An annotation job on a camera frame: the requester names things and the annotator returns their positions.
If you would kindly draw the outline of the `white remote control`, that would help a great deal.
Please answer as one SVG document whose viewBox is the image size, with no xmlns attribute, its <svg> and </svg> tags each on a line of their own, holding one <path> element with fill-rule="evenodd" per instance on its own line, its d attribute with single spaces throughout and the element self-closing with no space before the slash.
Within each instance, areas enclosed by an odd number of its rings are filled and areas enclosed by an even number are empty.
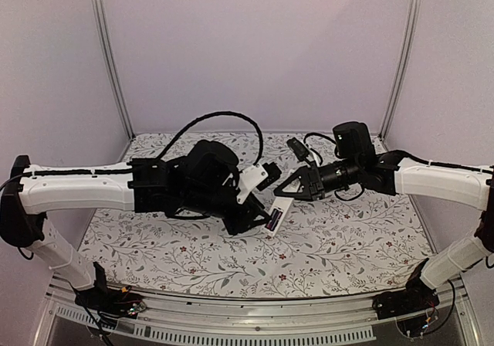
<svg viewBox="0 0 494 346">
<path fill-rule="evenodd" d="M 271 237 L 276 235 L 292 203 L 292 198 L 275 197 L 271 209 L 269 210 L 269 221 L 264 225 L 266 234 Z"/>
</svg>

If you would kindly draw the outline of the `blue battery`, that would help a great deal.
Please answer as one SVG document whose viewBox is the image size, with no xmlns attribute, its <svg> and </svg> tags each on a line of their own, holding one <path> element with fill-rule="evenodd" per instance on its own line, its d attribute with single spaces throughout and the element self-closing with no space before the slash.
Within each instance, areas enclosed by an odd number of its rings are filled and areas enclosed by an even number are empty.
<svg viewBox="0 0 494 346">
<path fill-rule="evenodd" d="M 282 217 L 283 217 L 283 210 L 274 209 L 272 211 L 271 230 L 276 229 Z"/>
<path fill-rule="evenodd" d="M 271 216 L 270 216 L 270 220 L 266 223 L 266 228 L 268 230 L 271 230 L 273 231 L 277 224 L 278 224 L 278 221 L 279 221 L 279 217 L 282 215 L 282 212 L 278 209 L 273 209 L 271 211 Z"/>
</svg>

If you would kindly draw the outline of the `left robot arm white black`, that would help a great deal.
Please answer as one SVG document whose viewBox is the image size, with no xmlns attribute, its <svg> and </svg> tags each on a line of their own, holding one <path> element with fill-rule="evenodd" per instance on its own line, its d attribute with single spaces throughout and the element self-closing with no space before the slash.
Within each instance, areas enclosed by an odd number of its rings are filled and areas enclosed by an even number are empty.
<svg viewBox="0 0 494 346">
<path fill-rule="evenodd" d="M 103 267 L 78 254 L 48 221 L 48 212 L 115 209 L 162 212 L 173 219 L 215 217 L 237 235 L 269 221 L 254 195 L 268 183 L 264 165 L 239 169 L 235 153 L 217 141 L 199 141 L 171 160 L 135 158 L 95 168 L 47 168 L 21 155 L 1 187 L 1 237 L 42 258 L 97 310 L 109 310 L 115 296 Z"/>
</svg>

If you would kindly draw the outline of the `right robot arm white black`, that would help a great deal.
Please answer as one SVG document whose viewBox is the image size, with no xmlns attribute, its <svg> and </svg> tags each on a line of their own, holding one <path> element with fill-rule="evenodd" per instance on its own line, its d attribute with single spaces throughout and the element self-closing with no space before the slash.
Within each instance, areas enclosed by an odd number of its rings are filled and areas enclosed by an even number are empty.
<svg viewBox="0 0 494 346">
<path fill-rule="evenodd" d="M 429 292 L 471 269 L 493 253 L 493 169 L 426 161 L 406 151 L 378 154 L 367 125 L 350 121 L 333 128 L 337 160 L 296 169 L 274 194 L 311 202 L 358 184 L 384 195 L 420 195 L 468 205 L 481 211 L 479 227 L 418 265 L 399 296 L 404 311 L 415 312 Z"/>
</svg>

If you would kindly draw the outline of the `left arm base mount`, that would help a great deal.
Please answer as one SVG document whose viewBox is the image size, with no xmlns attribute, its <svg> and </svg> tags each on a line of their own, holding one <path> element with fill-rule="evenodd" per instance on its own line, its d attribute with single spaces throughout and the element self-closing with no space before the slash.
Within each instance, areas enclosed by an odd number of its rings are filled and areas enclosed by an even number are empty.
<svg viewBox="0 0 494 346">
<path fill-rule="evenodd" d="M 144 298 L 133 292 L 132 286 L 118 290 L 109 288 L 104 268 L 99 263 L 93 263 L 93 268 L 95 280 L 91 288 L 74 290 L 77 305 L 116 318 L 136 318 L 139 313 L 146 310 Z"/>
</svg>

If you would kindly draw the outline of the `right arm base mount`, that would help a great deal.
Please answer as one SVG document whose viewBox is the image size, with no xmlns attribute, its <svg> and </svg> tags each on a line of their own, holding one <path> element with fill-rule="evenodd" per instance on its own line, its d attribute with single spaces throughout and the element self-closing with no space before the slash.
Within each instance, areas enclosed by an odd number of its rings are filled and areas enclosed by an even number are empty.
<svg viewBox="0 0 494 346">
<path fill-rule="evenodd" d="M 372 298 L 372 308 L 378 320 L 400 317 L 438 305 L 436 290 L 422 283 L 418 271 L 410 275 L 404 289 L 385 291 Z"/>
</svg>

